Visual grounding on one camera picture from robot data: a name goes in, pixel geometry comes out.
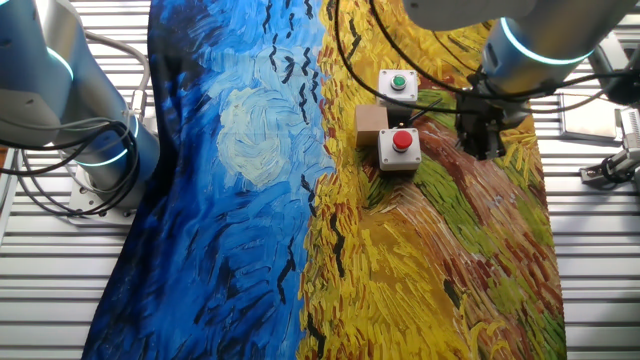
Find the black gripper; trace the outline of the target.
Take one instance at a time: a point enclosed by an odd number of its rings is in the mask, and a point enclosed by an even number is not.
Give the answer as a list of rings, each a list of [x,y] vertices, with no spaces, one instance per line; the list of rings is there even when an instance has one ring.
[[[455,100],[457,110],[455,129],[458,132],[460,146],[464,152],[480,160],[481,132],[474,127],[479,124],[494,124],[499,131],[505,130],[504,110],[488,100],[470,95],[456,93]],[[498,130],[488,128],[486,131],[486,145],[483,150],[486,160],[504,156],[504,144]]]

